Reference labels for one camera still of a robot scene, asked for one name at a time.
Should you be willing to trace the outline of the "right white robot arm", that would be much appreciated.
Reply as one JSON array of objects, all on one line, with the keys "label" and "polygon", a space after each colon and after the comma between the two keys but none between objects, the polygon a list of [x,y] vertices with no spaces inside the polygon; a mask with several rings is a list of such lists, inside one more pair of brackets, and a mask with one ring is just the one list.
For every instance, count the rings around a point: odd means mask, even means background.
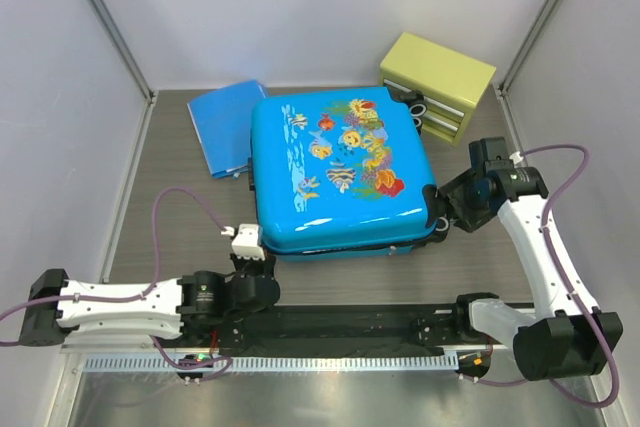
[{"label": "right white robot arm", "polygon": [[494,294],[461,295],[450,320],[453,335],[466,343],[482,335],[501,343],[528,381],[601,373],[612,364],[623,325],[617,313],[601,310],[573,266],[552,218],[555,195],[501,137],[470,143],[469,157],[469,169],[439,190],[447,219],[467,233],[500,221],[524,268],[534,313]]}]

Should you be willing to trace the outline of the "blue suitcase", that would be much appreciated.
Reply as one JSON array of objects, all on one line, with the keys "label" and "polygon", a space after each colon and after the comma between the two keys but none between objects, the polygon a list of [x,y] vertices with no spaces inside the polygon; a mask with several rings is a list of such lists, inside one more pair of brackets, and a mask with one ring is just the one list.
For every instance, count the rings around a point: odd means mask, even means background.
[{"label": "blue suitcase", "polygon": [[387,87],[265,98],[250,149],[257,223],[275,255],[389,255],[447,237],[414,118]]}]

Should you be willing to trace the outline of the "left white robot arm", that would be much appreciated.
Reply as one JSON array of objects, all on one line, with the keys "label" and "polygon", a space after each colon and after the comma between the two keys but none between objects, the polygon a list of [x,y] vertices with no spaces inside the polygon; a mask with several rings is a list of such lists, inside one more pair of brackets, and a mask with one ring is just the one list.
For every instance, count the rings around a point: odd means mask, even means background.
[{"label": "left white robot arm", "polygon": [[273,307],[281,290],[276,258],[256,224],[228,227],[229,274],[200,270],[149,284],[95,284],[49,269],[32,284],[18,343],[25,347],[63,344],[135,343],[148,337],[184,340],[198,347],[226,322]]}]

